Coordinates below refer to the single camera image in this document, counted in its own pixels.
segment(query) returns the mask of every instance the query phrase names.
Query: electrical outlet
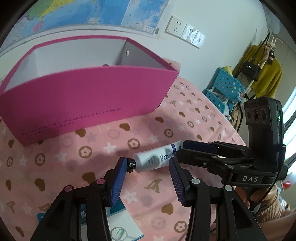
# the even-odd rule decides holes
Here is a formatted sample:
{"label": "electrical outlet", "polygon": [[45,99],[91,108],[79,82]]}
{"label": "electrical outlet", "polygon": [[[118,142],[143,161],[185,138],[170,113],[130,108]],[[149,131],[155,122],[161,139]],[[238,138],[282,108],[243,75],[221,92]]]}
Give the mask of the electrical outlet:
{"label": "electrical outlet", "polygon": [[193,26],[187,24],[181,38],[184,39],[186,42],[192,44],[197,32],[198,31]]}
{"label": "electrical outlet", "polygon": [[199,48],[204,43],[204,41],[205,41],[205,36],[201,32],[198,32],[194,37],[192,44]]}
{"label": "electrical outlet", "polygon": [[175,16],[171,16],[165,32],[168,34],[174,35],[178,38],[181,38],[185,27],[186,27],[186,23],[183,20]]}

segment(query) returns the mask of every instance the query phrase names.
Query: patterned tablecloth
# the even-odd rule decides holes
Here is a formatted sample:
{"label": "patterned tablecloth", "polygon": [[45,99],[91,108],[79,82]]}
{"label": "patterned tablecloth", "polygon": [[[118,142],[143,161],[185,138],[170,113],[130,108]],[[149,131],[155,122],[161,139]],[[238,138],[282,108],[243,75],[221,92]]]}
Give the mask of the patterned tablecloth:
{"label": "patterned tablecloth", "polygon": [[[178,77],[152,113],[77,130],[23,147],[0,121],[0,216],[16,241],[30,240],[45,212],[68,184],[102,178],[120,156],[178,140],[230,142],[242,139],[212,103]],[[185,166],[194,177],[222,186],[206,169]],[[144,233],[143,241],[183,240],[190,208],[178,202],[168,167],[126,175],[121,199]],[[212,208],[211,221],[215,219]]]}

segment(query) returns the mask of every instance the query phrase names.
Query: metal bolt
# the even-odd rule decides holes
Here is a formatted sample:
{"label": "metal bolt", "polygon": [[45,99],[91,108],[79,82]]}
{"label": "metal bolt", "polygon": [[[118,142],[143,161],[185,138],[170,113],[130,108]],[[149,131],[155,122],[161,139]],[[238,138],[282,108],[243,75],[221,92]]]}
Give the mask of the metal bolt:
{"label": "metal bolt", "polygon": [[192,182],[193,184],[199,184],[199,183],[200,183],[200,180],[197,179],[197,178],[193,178],[193,179],[191,180],[191,182]]}
{"label": "metal bolt", "polygon": [[105,183],[105,179],[103,178],[100,178],[96,181],[97,184],[101,185],[101,184],[104,184]]}
{"label": "metal bolt", "polygon": [[65,192],[70,192],[73,188],[71,186],[66,186],[64,188]]}
{"label": "metal bolt", "polygon": [[232,186],[226,185],[224,188],[226,191],[232,191]]}

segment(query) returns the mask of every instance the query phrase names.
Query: black handbag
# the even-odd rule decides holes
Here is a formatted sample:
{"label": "black handbag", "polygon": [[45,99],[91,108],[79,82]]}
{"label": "black handbag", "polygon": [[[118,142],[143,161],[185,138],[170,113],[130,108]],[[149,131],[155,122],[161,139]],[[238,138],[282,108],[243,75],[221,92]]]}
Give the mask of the black handbag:
{"label": "black handbag", "polygon": [[245,61],[239,71],[251,80],[258,81],[261,69],[258,66],[258,61],[253,59],[251,61]]}

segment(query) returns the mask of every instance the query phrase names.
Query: yellow sweater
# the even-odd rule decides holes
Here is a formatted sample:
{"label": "yellow sweater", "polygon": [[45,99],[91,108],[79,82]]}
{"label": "yellow sweater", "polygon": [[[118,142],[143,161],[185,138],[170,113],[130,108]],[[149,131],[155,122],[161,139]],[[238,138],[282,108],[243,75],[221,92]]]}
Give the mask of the yellow sweater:
{"label": "yellow sweater", "polygon": [[[255,54],[258,48],[259,46],[257,45],[253,45],[248,48],[244,56],[241,58],[241,60],[235,67],[233,71],[234,76],[237,75],[240,67],[245,61],[251,61],[252,56]],[[264,48],[262,47],[254,57],[254,59],[256,59],[258,62],[260,62],[263,51],[264,51]],[[258,81],[254,82],[252,85],[252,89],[254,90],[256,96],[257,97],[268,96],[268,97],[274,98],[276,94],[276,90],[281,81],[281,75],[282,75],[281,65],[276,59],[273,60],[272,65],[265,63],[264,67],[260,72]]]}

